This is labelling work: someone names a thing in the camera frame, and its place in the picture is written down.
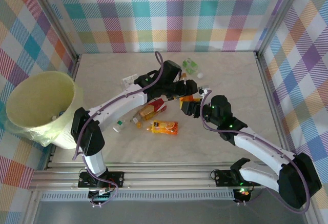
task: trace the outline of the white bottle cap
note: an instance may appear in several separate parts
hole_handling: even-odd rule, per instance
[[[198,79],[202,79],[204,77],[203,73],[198,73],[197,74]]]

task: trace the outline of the table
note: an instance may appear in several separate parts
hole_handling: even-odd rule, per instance
[[[162,53],[180,65],[188,57],[204,74],[193,78],[198,86],[209,85],[214,95],[225,95],[232,112],[255,132],[280,146],[267,97],[252,52]],[[76,83],[84,90],[86,109],[118,95],[122,78],[159,69],[154,53],[83,54]],[[156,119],[179,122],[179,134],[153,134],[128,124],[120,133],[112,127],[103,132],[105,162],[235,162],[241,157],[256,157],[231,145],[219,134],[203,128],[200,119],[186,116],[179,101],[167,102],[167,110]],[[125,116],[130,119],[135,111]],[[57,148],[53,162],[72,162],[74,150]]]

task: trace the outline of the plaid wallpaper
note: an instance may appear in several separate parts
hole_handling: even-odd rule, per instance
[[[70,73],[72,59],[37,0],[0,0],[0,110],[12,90],[47,70]],[[18,223],[35,169],[49,148],[16,137],[0,123],[0,223]]]
[[[266,73],[289,145],[311,155],[328,223],[328,0],[295,0],[265,53]]]
[[[79,53],[255,50],[282,0],[48,0]]]

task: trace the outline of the small packet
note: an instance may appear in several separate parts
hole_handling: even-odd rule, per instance
[[[153,133],[178,134],[178,122],[155,120],[150,130]]]

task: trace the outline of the green object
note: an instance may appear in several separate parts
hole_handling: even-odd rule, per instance
[[[182,67],[185,69],[185,71],[188,74],[194,74],[197,73],[198,71],[198,65],[190,58],[187,58],[186,60],[183,61]]]

